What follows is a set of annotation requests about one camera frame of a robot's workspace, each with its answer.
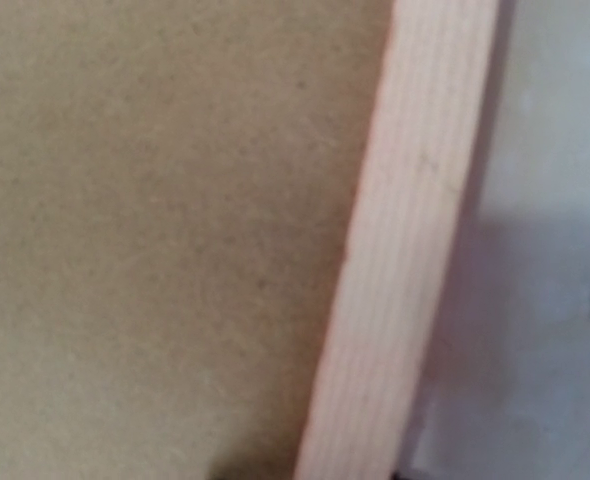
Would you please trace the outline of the red wooden picture frame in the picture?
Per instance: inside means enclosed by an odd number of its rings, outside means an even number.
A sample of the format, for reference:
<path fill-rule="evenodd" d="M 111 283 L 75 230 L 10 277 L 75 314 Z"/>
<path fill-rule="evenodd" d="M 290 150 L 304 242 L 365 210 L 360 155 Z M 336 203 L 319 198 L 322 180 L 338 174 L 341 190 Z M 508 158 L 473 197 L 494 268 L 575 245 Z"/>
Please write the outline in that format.
<path fill-rule="evenodd" d="M 294 475 L 386 479 L 439 304 L 500 5 L 397 1 Z"/>

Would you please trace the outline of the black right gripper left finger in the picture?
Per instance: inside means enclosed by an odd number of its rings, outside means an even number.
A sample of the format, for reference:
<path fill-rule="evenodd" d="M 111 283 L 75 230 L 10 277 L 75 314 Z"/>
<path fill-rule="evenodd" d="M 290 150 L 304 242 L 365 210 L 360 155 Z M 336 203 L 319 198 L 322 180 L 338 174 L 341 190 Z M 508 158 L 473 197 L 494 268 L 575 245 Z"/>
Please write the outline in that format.
<path fill-rule="evenodd" d="M 213 471 L 210 480 L 242 480 L 245 478 L 245 470 L 243 468 L 223 468 Z"/>

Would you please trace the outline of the brown frame backing board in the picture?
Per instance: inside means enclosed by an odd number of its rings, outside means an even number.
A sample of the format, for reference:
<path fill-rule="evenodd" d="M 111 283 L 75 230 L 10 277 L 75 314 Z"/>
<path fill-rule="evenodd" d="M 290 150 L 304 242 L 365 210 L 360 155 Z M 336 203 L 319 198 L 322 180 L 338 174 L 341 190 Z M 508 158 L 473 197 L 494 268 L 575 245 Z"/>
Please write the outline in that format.
<path fill-rule="evenodd" d="M 292 475 L 387 1 L 0 1 L 0 479 Z"/>

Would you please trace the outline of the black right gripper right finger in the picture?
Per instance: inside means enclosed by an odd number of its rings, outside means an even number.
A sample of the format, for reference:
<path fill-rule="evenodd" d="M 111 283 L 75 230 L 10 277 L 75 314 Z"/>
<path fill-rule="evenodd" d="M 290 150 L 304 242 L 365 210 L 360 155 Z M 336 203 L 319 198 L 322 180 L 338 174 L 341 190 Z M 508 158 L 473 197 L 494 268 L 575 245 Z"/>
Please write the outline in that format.
<path fill-rule="evenodd" d="M 395 471 L 392 473 L 392 480 L 415 480 L 412 475 L 408 475 L 404 472 Z"/>

